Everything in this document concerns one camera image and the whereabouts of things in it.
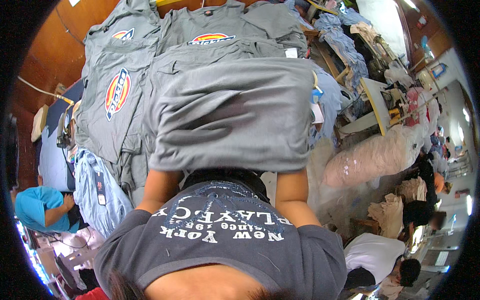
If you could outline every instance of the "light blue shirt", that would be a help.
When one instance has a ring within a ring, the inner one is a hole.
[[[63,195],[61,192],[46,186],[37,186],[17,194],[15,215],[26,227],[36,231],[75,233],[78,230],[79,222],[70,228],[67,214],[64,214],[56,223],[45,227],[45,211],[62,204]]]
[[[103,173],[103,200],[99,203],[95,174]],[[80,207],[86,223],[107,238],[133,210],[130,199],[125,195],[102,159],[85,148],[78,148],[75,155],[75,191],[73,197]]]

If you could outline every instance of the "dark navy t-shirt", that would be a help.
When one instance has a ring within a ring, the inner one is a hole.
[[[113,269],[146,288],[165,274],[215,263],[299,299],[336,299],[347,278],[337,234],[315,225],[295,228],[250,190],[226,181],[193,185],[153,215],[130,212],[99,250],[94,269],[111,295]]]

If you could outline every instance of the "white t-shirt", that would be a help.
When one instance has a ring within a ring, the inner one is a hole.
[[[375,284],[392,272],[396,259],[404,251],[403,242],[371,233],[359,235],[343,250],[347,272],[363,267],[375,277]]]

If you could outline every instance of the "clothing tag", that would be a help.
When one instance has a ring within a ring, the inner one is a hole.
[[[96,195],[98,197],[98,204],[107,205],[107,201],[105,199],[105,184],[103,181],[102,172],[95,173],[95,184],[96,184]]]
[[[285,49],[285,56],[291,59],[298,58],[297,48]]]

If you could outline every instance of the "red and yellow logo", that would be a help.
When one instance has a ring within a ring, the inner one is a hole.
[[[204,35],[197,36],[188,43],[189,45],[208,45],[220,41],[228,41],[236,37],[237,36],[227,36],[223,33],[206,33]]]
[[[125,105],[128,94],[132,87],[132,79],[128,70],[121,68],[120,72],[113,77],[108,85],[107,95],[105,96],[105,110],[107,111],[107,120],[110,122],[114,114],[120,111]]]
[[[117,33],[114,33],[112,37],[121,39],[122,41],[127,41],[129,39],[132,39],[134,33],[135,27],[130,30],[120,30]]]

